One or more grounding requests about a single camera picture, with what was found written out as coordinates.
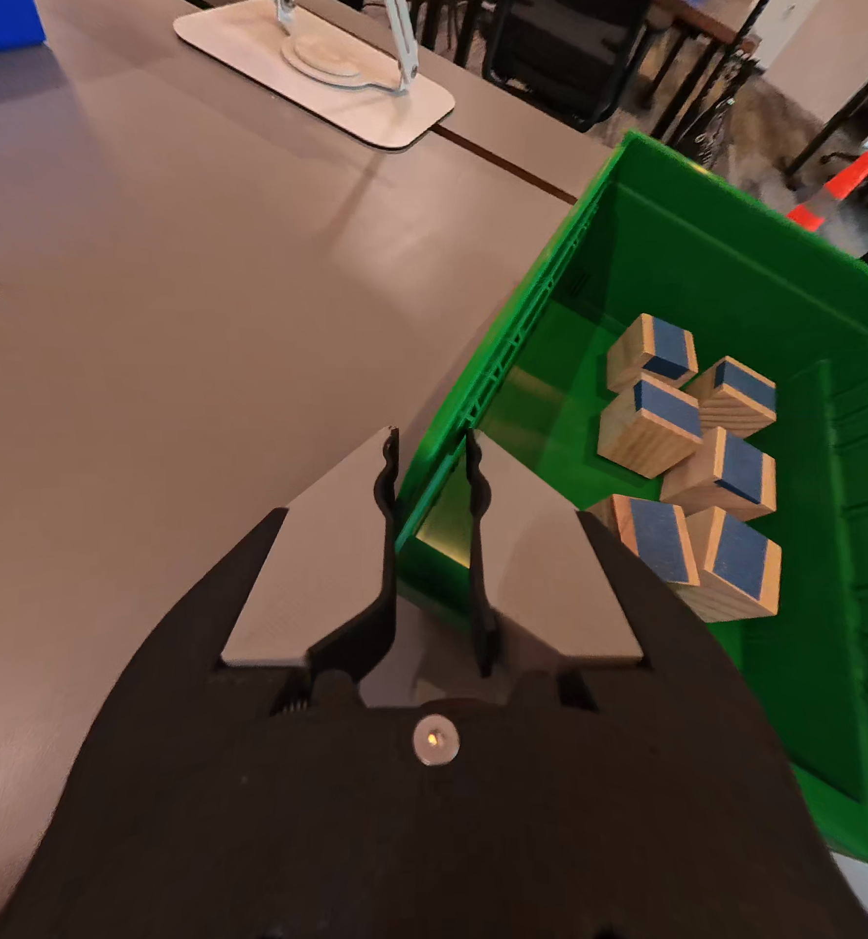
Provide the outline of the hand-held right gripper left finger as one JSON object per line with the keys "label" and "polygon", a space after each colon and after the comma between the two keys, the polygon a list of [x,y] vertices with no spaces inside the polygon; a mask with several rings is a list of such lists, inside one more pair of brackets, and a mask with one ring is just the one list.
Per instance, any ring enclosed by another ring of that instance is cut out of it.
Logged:
{"label": "hand-held right gripper left finger", "polygon": [[290,501],[225,665],[344,671],[358,683],[381,663],[395,634],[398,433],[381,428]]}

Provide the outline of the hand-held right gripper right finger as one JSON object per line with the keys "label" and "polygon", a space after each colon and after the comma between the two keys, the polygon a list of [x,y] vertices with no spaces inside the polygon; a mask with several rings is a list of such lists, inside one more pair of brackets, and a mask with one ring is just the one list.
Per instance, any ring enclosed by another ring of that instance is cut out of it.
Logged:
{"label": "hand-held right gripper right finger", "polygon": [[472,636],[482,676],[635,666],[642,649],[580,512],[481,430],[465,439]]}

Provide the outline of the green plastic bin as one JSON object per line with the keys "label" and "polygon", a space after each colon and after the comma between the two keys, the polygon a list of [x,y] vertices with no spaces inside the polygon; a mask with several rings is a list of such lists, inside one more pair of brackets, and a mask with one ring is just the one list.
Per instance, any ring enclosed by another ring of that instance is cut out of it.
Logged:
{"label": "green plastic bin", "polygon": [[447,394],[397,498],[399,592],[469,628],[464,437],[486,434],[585,510],[657,499],[596,453],[606,353],[640,313],[772,380],[778,465],[757,528],[779,615],[710,626],[779,734],[828,844],[868,862],[868,267],[674,151],[628,133]]}

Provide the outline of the blue plastic bin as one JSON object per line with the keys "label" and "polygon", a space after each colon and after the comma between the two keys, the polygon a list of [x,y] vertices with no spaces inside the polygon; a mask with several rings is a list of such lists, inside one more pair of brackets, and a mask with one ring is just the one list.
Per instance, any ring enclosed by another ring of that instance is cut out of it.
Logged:
{"label": "blue plastic bin", "polygon": [[0,1],[0,52],[32,48],[45,41],[34,1]]}

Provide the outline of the orange traffic cone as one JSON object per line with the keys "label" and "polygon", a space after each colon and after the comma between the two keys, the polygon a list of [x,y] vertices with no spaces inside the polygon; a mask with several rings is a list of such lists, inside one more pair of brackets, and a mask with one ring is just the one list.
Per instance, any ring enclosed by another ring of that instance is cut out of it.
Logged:
{"label": "orange traffic cone", "polygon": [[823,186],[802,198],[785,217],[806,231],[816,232],[867,178],[868,149]]}

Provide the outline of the black office chair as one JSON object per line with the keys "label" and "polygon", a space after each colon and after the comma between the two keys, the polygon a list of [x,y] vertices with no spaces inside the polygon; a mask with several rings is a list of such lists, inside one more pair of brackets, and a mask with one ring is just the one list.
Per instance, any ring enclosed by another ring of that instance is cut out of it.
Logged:
{"label": "black office chair", "polygon": [[579,133],[606,120],[639,65],[649,1],[496,2],[482,77]]}

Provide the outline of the white document stand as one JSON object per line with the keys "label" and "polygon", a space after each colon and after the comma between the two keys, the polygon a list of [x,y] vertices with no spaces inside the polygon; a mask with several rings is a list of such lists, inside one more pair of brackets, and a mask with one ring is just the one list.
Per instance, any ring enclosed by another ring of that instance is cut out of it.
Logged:
{"label": "white document stand", "polygon": [[456,102],[420,74],[406,3],[384,5],[394,55],[296,2],[209,8],[177,18],[173,28],[196,50],[362,143],[400,151],[449,116]]}

